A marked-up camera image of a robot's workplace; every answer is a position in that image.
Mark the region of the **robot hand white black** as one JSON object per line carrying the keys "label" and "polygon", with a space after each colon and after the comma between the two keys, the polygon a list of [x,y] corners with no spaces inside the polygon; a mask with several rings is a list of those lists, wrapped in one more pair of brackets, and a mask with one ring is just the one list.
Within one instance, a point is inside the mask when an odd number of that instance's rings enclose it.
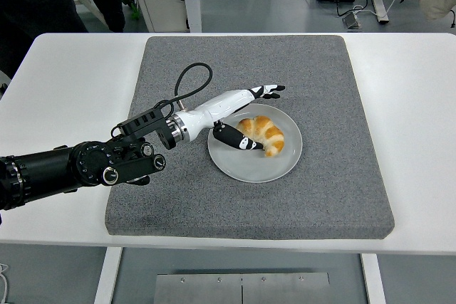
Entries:
{"label": "robot hand white black", "polygon": [[263,144],[256,142],[235,127],[224,124],[222,119],[245,108],[257,98],[279,98],[283,85],[263,85],[248,90],[231,90],[218,95],[191,111],[176,112],[168,126],[176,142],[191,142],[205,128],[211,129],[216,140],[238,150],[259,150]]}

